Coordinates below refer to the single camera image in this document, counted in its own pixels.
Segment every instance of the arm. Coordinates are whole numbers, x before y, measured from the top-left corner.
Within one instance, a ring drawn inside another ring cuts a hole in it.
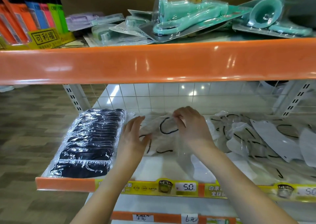
[[[140,123],[144,118],[145,116],[133,118],[123,127],[115,165],[71,224],[109,222],[116,201],[139,165],[151,138],[150,135],[146,135],[142,141],[139,140]]]
[[[244,224],[297,224],[215,146],[205,119],[198,111],[183,107],[176,110],[173,117],[181,138],[215,175]]]

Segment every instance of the hand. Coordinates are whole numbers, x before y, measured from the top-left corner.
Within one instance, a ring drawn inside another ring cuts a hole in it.
[[[144,155],[146,145],[151,139],[151,134],[148,134],[142,141],[139,140],[140,124],[144,118],[145,116],[138,116],[124,125],[114,166],[120,165],[131,169],[133,172],[136,170]]]
[[[172,116],[179,128],[180,137],[194,154],[198,155],[204,147],[216,147],[205,118],[198,111],[190,106],[181,107]]]

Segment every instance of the handwritten price tag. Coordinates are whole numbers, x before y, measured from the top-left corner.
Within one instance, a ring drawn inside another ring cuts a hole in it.
[[[297,194],[305,197],[316,197],[316,187],[298,187]]]
[[[197,184],[195,182],[177,182],[176,190],[177,191],[196,191]]]
[[[198,223],[198,214],[181,214],[181,223],[195,224]]]
[[[133,214],[133,221],[154,222],[154,215]]]

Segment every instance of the price label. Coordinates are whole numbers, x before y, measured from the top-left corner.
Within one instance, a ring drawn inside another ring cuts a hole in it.
[[[196,182],[177,182],[176,190],[177,191],[196,191],[197,184]]]
[[[316,187],[298,187],[297,194],[305,197],[316,197]]]
[[[181,214],[181,223],[189,223],[189,224],[194,224],[198,223],[198,214]]]
[[[133,214],[133,221],[154,222],[154,215]]]

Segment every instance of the wood-pattern floor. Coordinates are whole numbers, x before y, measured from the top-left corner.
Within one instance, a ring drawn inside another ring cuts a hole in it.
[[[84,205],[87,193],[35,185],[77,115],[62,85],[0,93],[0,224],[66,224]]]

